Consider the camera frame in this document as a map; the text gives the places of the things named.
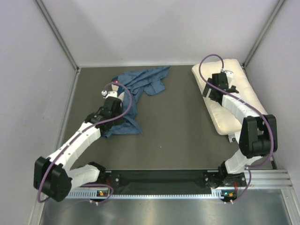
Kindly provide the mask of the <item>blue cartoon print pillowcase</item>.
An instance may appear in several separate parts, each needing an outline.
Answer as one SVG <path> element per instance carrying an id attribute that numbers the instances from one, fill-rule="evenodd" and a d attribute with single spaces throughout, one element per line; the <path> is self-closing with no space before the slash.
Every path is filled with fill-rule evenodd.
<path id="1" fill-rule="evenodd" d="M 112 82 L 123 84 L 131 93 L 132 104 L 128 113 L 123 117 L 124 122 L 114 125 L 103 134 L 109 138 L 112 135 L 136 135 L 141 134 L 142 129 L 135 121 L 137 115 L 137 102 L 143 93 L 149 96 L 157 95 L 165 90 L 162 79 L 169 75 L 170 66 L 148 68 L 144 70 L 131 70 L 116 76 Z"/>

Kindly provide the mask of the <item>cream white pillow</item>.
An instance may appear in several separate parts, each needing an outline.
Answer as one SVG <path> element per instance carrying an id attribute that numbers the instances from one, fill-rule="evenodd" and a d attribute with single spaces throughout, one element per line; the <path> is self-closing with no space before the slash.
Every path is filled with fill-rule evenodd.
<path id="1" fill-rule="evenodd" d="M 221 61 L 203 63 L 202 65 L 196 64 L 192 67 L 192 73 L 201 92 L 203 92 L 206 85 L 205 81 L 211 78 L 212 74 L 219 73 L 221 67 Z M 247 102 L 261 114 L 267 115 L 268 113 L 255 94 L 239 62 L 236 59 L 225 59 L 224 69 L 234 72 L 233 79 L 229 79 L 228 82 L 230 86 L 236 86 L 239 94 L 233 93 L 233 95 Z M 237 102 L 236 99 L 231 96 L 227 97 L 224 95 L 222 98 L 225 99 L 225 106 L 222 106 L 222 103 L 215 102 L 208 97 L 203 98 L 214 127 L 220 135 L 229 135 L 239 132 L 243 122 L 243 114 L 239 106 L 241 102 Z"/>

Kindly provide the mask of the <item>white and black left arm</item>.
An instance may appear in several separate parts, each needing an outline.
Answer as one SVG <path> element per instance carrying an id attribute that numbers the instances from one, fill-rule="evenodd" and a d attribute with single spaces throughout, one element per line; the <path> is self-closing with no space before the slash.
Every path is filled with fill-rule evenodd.
<path id="1" fill-rule="evenodd" d="M 61 202 L 77 187 L 88 183 L 101 186 L 106 182 L 105 168 L 95 162 L 77 169 L 72 166 L 93 142 L 120 121 L 122 112 L 119 98 L 106 97 L 104 105 L 88 115 L 66 143 L 48 157 L 35 161 L 33 186 L 38 190 L 40 203 L 42 194 Z"/>

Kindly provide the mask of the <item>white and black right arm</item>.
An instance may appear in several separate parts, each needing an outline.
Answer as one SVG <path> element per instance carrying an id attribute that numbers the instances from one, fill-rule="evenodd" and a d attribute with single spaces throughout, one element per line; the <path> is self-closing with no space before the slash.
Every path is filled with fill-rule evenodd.
<path id="1" fill-rule="evenodd" d="M 241 131 L 235 137 L 239 149 L 218 167 L 219 181 L 233 185 L 246 168 L 278 149 L 277 120 L 272 114 L 262 114 L 244 101 L 236 87 L 229 86 L 225 71 L 212 74 L 206 82 L 203 97 L 219 103 L 240 122 Z"/>

